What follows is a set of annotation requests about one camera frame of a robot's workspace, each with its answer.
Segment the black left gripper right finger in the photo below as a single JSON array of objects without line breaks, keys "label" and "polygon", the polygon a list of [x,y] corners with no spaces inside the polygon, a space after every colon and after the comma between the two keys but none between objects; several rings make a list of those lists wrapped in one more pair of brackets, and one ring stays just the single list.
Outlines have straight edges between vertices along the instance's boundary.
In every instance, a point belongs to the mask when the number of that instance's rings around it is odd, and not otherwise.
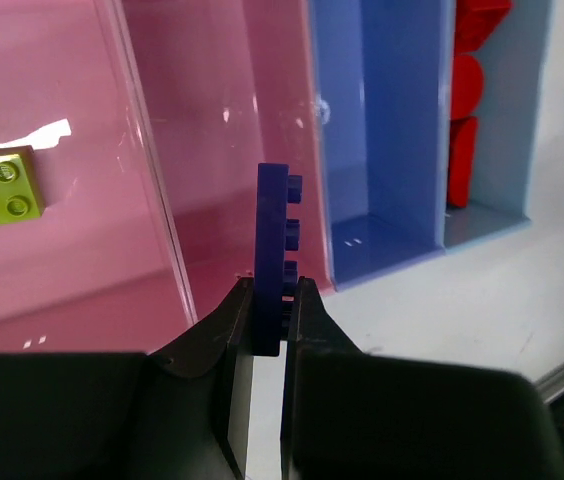
[{"label": "black left gripper right finger", "polygon": [[281,424],[286,479],[564,479],[534,385],[507,371],[373,356],[297,284]]}]

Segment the green T-shaped lego assembly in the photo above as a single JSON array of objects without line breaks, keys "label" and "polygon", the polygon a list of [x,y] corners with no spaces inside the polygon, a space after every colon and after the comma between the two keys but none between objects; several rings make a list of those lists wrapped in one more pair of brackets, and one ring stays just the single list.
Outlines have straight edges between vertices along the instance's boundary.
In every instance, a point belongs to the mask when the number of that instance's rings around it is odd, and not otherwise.
[{"label": "green T-shaped lego assembly", "polygon": [[0,148],[0,225],[42,216],[46,204],[30,146]]}]

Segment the red rounded lego brick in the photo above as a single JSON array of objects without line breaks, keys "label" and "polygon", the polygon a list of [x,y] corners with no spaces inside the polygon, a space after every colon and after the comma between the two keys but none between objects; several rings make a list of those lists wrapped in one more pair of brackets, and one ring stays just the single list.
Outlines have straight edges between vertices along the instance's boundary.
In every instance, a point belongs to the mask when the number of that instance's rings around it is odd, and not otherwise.
[{"label": "red rounded lego brick", "polygon": [[452,64],[450,118],[468,117],[477,108],[484,89],[484,73],[479,61],[470,55],[456,55]]}]

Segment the small red lego brick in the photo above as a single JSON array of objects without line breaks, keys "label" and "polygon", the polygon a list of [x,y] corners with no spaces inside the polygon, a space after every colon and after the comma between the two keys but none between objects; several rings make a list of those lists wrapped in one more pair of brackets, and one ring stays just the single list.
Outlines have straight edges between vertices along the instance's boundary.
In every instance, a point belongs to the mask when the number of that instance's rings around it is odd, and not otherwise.
[{"label": "small red lego brick", "polygon": [[477,51],[512,9],[511,0],[457,0],[454,53]]}]

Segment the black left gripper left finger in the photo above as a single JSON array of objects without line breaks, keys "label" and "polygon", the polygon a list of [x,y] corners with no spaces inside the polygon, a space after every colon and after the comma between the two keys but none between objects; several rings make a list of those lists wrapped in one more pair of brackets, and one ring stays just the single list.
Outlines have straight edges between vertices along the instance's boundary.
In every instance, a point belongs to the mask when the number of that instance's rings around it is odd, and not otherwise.
[{"label": "black left gripper left finger", "polygon": [[0,354],[0,479],[243,478],[252,296],[151,354]]}]

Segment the dark blue lego plate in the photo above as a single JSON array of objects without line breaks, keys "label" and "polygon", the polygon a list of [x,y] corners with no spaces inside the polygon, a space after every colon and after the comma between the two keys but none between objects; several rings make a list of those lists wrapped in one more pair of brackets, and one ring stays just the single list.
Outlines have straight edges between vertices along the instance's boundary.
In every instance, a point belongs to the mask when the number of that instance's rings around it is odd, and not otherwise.
[{"label": "dark blue lego plate", "polygon": [[300,221],[287,215],[302,201],[303,179],[285,164],[258,165],[252,348],[275,357],[288,333],[298,282],[298,263],[286,254],[299,249]]}]

